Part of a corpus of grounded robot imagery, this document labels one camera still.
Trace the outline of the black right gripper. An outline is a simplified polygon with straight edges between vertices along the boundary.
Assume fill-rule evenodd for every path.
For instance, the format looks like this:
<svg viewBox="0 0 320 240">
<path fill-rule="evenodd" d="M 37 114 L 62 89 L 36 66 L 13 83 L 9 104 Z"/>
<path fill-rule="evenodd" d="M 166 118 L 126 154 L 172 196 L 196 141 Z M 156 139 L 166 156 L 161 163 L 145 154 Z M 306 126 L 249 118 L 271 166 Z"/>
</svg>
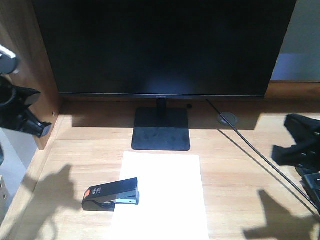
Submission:
<svg viewBox="0 0 320 240">
<path fill-rule="evenodd" d="M 288 114 L 284 126 L 293 137 L 291 147 L 274 145 L 271 158 L 279 166 L 295 167 L 299 175 L 320 171 L 320 121 L 300 114 Z"/>
</svg>

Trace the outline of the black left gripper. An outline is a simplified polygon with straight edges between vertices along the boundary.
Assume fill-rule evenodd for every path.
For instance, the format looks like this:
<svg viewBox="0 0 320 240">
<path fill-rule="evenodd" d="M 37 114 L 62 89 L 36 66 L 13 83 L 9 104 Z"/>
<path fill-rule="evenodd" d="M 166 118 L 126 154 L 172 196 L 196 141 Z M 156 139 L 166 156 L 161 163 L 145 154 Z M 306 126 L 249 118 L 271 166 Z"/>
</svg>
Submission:
<svg viewBox="0 0 320 240">
<path fill-rule="evenodd" d="M 42 138 L 49 134 L 52 123 L 40 121 L 29 107 L 38 101 L 41 93 L 33 88 L 19 87 L 0 78 L 0 127 L 23 130 L 24 133 Z"/>
</svg>

